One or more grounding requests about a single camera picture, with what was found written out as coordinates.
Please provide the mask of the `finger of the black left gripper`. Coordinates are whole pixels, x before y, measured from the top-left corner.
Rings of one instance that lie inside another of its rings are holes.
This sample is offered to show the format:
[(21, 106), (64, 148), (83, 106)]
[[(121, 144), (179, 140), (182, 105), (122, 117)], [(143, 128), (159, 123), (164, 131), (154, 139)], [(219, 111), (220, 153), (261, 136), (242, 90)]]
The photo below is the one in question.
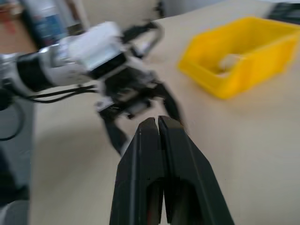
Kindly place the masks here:
[(102, 118), (111, 145), (119, 155), (124, 155), (129, 145), (128, 136), (117, 126), (115, 120)]
[(159, 128), (181, 128), (184, 130), (185, 124), (181, 116), (180, 107), (178, 106), (176, 99), (163, 83), (158, 84), (158, 95), (162, 98), (163, 106), (167, 113), (167, 116), (158, 117)]

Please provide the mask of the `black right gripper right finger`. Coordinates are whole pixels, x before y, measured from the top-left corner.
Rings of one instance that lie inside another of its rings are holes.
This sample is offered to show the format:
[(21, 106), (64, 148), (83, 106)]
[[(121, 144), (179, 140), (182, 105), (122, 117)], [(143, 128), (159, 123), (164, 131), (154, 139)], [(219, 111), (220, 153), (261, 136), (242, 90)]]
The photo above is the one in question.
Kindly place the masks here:
[(172, 225), (232, 225), (216, 176), (207, 158), (176, 120), (158, 118), (166, 162), (165, 208)]

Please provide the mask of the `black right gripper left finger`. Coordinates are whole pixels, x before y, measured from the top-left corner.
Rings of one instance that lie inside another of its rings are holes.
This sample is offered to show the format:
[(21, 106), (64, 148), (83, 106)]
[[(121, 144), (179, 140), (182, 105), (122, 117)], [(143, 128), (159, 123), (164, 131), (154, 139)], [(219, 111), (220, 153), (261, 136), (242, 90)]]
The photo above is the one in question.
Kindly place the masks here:
[(160, 224), (164, 176), (158, 127), (154, 118), (147, 118), (118, 164), (109, 223)]

